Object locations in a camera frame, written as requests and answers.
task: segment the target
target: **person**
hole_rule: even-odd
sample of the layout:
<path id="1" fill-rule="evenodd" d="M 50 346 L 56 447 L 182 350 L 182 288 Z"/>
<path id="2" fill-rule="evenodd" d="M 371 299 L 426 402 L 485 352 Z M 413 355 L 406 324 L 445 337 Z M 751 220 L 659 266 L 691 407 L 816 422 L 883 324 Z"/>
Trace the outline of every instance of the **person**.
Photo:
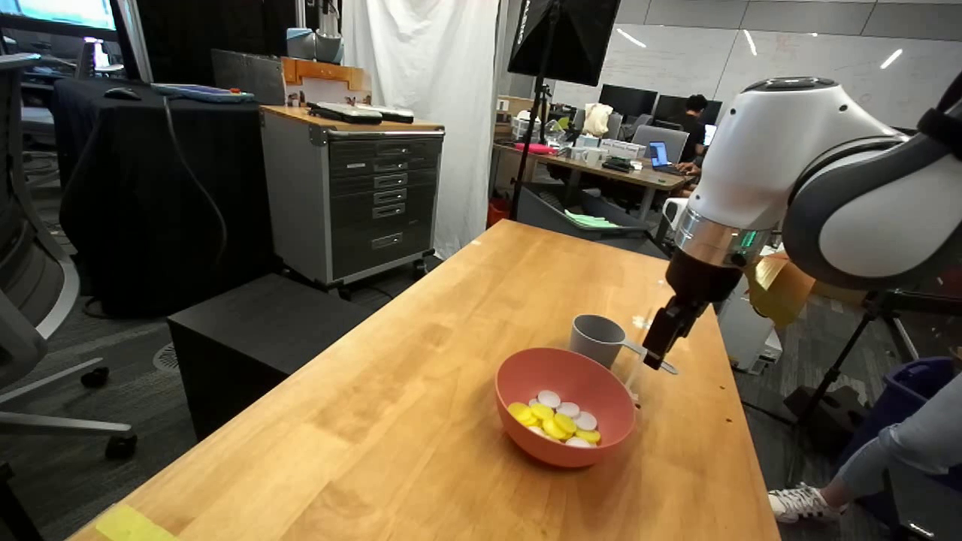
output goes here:
<path id="1" fill-rule="evenodd" d="M 703 156 L 703 108 L 711 104 L 706 97 L 700 93 L 691 93 L 685 100 L 685 115 L 683 115 L 683 129 L 688 133 L 688 142 L 685 142 L 685 150 L 683 150 L 683 159 L 680 163 L 696 163 L 700 164 L 700 156 Z"/>
<path id="2" fill-rule="evenodd" d="M 883 491 L 883 472 L 901 461 L 919 472 L 945 474 L 962 462 L 962 376 L 956 373 L 932 400 L 901 424 L 883 427 L 861 445 L 820 486 L 798 483 L 771 491 L 771 508 L 781 527 L 835 523 L 858 499 Z"/>

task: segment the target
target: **cable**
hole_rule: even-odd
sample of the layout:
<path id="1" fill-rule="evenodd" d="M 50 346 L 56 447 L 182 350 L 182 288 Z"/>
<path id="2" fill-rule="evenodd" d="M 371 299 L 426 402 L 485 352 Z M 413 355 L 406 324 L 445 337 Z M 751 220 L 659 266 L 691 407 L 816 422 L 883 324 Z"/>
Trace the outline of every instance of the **cable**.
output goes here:
<path id="1" fill-rule="evenodd" d="M 193 186 L 204 194 L 204 201 L 212 203 L 214 216 L 217 216 L 217 224 L 220 224 L 220 245 L 217 245 L 217 257 L 214 257 L 214 269 L 220 266 L 225 248 L 228 248 L 228 241 L 233 241 L 233 230 L 228 230 L 228 220 L 223 216 L 217 198 L 212 194 L 212 190 L 201 183 L 201 176 L 193 170 L 183 148 L 182 148 L 182 138 L 179 138 L 179 126 L 174 126 L 174 111 L 173 111 L 173 100 L 164 97 L 164 115 L 167 115 L 167 126 L 169 126 L 169 136 L 173 136 L 173 143 L 174 143 L 174 153 L 182 159 L 182 164 L 188 168 Z"/>

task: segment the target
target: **white wall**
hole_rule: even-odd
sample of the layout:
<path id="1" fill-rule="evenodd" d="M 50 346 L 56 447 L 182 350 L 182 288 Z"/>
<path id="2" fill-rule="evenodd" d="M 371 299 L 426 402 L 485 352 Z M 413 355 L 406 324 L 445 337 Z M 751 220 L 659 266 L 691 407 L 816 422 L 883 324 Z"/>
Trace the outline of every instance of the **white wall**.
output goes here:
<path id="1" fill-rule="evenodd" d="M 745 30 L 620 23 L 610 36 L 601 80 L 676 97 L 706 93 L 730 103 L 762 79 L 824 74 L 835 79 L 875 117 L 914 126 L 962 73 L 962 43 L 762 30 L 751 30 L 751 38 L 755 55 Z M 901 49 L 901 57 L 882 69 L 897 49 Z M 598 87 L 561 80 L 554 97 L 583 104 L 598 100 Z"/>

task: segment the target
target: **wooden table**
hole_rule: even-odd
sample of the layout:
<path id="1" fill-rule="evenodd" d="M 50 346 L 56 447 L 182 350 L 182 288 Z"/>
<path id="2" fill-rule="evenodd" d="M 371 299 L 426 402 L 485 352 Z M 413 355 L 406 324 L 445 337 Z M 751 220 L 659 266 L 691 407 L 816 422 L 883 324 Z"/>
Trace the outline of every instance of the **wooden table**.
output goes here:
<path id="1" fill-rule="evenodd" d="M 500 432 L 501 359 L 567 346 L 577 312 L 629 327 L 668 302 L 662 273 L 501 220 L 76 538 L 779 538 L 717 316 L 676 380 L 637 380 L 637 430 L 596 470 Z"/>
<path id="2" fill-rule="evenodd" d="M 655 170 L 655 168 L 614 170 L 614 168 L 598 168 L 598 164 L 586 164 L 586 163 L 577 163 L 577 159 L 567 159 L 567 156 L 558 156 L 558 153 L 546 153 L 546 156 L 535 156 L 533 153 L 533 159 L 537 159 L 545 164 L 568 168 L 574 174 L 572 176 L 574 186 L 582 183 L 582 174 L 593 174 L 593 176 L 609 179 L 609 183 L 644 186 L 641 222 L 648 222 L 649 207 L 655 201 L 655 193 L 676 193 L 685 183 L 691 183 L 688 176 Z"/>

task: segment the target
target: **gray cup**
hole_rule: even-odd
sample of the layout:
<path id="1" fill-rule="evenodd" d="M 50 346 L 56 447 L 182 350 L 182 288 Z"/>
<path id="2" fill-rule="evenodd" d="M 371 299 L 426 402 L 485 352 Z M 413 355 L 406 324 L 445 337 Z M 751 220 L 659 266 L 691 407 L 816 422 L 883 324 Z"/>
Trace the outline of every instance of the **gray cup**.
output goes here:
<path id="1" fill-rule="evenodd" d="M 601 367 L 610 369 L 614 359 L 623 352 L 625 346 L 625 332 L 605 319 L 605 316 L 577 316 L 572 324 L 572 350 L 596 359 Z"/>

